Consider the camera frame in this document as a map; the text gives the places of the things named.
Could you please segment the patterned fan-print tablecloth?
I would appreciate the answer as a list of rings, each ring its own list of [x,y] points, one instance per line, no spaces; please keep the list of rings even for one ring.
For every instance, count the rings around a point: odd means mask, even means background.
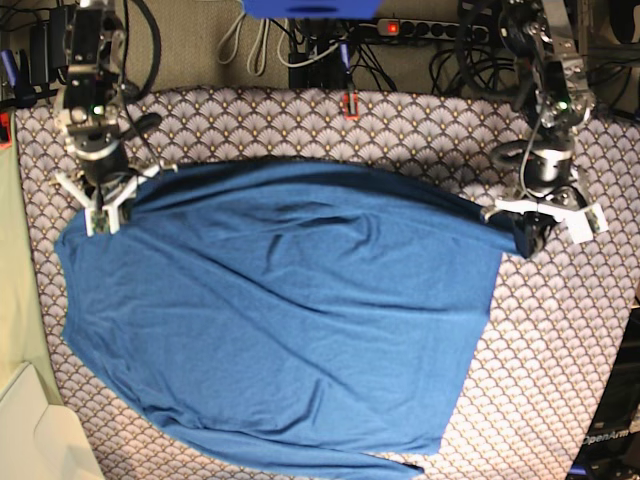
[[[524,119],[486,101],[364,92],[345,117],[338,93],[194,88],[146,97],[133,116],[160,127],[128,146],[141,162],[275,156],[359,162],[487,205],[510,172],[488,152],[523,138]],[[254,479],[151,427],[77,359],[61,333],[66,288],[54,241],[76,211],[53,181],[73,170],[48,106],[15,116],[26,222],[45,338],[63,402],[80,419],[109,479]],[[562,479],[611,375],[639,283],[639,129],[611,119],[577,135],[577,165],[609,228],[575,245],[564,228],[530,260],[503,259],[486,327],[440,452],[411,462],[428,479]]]

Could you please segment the black power strip red switch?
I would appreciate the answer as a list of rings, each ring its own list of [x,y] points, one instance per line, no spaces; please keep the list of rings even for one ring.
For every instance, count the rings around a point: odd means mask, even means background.
[[[407,19],[378,19],[374,25],[382,37],[402,40],[454,41],[458,23]]]

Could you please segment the blue box overhead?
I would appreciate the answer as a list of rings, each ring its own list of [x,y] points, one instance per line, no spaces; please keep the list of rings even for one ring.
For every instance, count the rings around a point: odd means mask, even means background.
[[[380,0],[244,0],[245,11],[255,18],[372,18]]]

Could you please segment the white plastic bin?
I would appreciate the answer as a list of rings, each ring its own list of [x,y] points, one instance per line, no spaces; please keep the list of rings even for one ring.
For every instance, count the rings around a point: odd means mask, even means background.
[[[1,390],[3,479],[102,479],[77,415],[51,404],[34,366],[22,363]]]

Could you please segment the blue-handled clamp left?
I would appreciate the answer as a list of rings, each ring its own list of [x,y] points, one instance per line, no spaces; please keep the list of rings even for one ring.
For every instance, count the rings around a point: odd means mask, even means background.
[[[36,92],[30,80],[18,67],[14,54],[10,49],[1,51],[1,59],[13,97],[1,101],[1,108],[31,108],[36,102]]]

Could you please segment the red and grey clamp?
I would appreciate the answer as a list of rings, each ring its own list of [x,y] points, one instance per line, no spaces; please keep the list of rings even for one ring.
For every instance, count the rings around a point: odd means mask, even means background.
[[[344,117],[347,120],[357,120],[359,118],[359,100],[356,91],[347,91],[343,95],[342,107]]]

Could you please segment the black OpenArm base box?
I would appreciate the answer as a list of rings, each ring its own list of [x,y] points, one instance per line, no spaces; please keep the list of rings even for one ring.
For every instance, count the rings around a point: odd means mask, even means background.
[[[639,477],[639,308],[631,310],[612,372],[567,474],[569,479]]]

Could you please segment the blue T-shirt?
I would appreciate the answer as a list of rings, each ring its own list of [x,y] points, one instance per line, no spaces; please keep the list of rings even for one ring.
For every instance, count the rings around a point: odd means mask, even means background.
[[[185,168],[131,220],[60,234],[63,336],[162,432],[258,470],[409,479],[435,454],[506,253],[506,219],[383,170]]]

